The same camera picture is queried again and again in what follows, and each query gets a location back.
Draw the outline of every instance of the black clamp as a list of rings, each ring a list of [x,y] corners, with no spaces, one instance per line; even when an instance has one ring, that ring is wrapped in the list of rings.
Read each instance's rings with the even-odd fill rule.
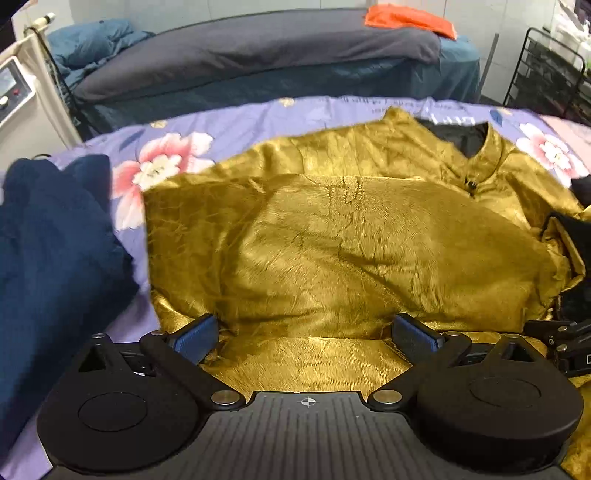
[[[548,358],[567,377],[591,373],[591,320],[533,320],[525,323],[524,335],[543,341]]]

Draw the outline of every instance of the gold silk jacket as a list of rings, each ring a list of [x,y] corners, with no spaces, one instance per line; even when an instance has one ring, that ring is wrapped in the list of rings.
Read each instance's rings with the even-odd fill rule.
[[[412,116],[277,138],[145,194],[152,297],[173,332],[222,321],[202,368],[253,391],[358,390],[409,364],[384,316],[518,332],[584,265],[554,210],[591,219],[492,127],[471,158]],[[494,342],[495,333],[470,333]],[[540,349],[539,342],[532,341]],[[591,480],[591,381],[564,466]]]

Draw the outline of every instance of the navy blue cloth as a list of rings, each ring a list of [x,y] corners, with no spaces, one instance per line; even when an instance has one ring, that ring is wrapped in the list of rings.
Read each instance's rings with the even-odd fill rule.
[[[88,337],[138,290],[113,234],[105,155],[18,160],[0,205],[0,461]]]

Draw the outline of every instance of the display screen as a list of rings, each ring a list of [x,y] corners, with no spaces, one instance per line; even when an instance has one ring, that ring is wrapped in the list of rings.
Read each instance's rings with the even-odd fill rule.
[[[12,87],[17,84],[17,81],[12,76],[8,69],[0,70],[0,95],[4,95]]]

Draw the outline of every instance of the blue gripper pad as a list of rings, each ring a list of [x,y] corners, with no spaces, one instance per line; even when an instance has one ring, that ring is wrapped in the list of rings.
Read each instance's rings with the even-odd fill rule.
[[[406,359],[416,365],[429,359],[443,346],[445,339],[418,320],[401,313],[392,320],[392,341]]]
[[[215,315],[201,315],[168,338],[168,344],[194,364],[201,362],[217,345],[218,326]]]

